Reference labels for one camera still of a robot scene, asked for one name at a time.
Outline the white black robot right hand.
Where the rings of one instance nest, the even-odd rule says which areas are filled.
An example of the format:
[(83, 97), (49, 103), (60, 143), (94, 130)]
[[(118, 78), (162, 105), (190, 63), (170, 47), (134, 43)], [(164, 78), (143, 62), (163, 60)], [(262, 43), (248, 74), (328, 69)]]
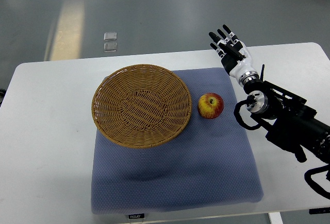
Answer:
[(251, 80), (259, 79), (259, 74), (253, 68), (252, 56), (246, 45), (238, 39), (226, 25), (218, 29), (217, 33), (209, 32), (213, 42), (210, 44), (221, 59), (227, 74), (244, 86)]

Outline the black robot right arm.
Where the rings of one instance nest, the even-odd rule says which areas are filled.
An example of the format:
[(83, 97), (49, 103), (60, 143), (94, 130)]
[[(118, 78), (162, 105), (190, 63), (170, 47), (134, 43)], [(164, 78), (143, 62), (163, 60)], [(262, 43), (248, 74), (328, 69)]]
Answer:
[(266, 139), (303, 163), (304, 149), (329, 163), (329, 126), (315, 118), (316, 110), (306, 100), (263, 80), (262, 74), (248, 71), (239, 78), (247, 98), (236, 104), (234, 116), (247, 130), (263, 127)]

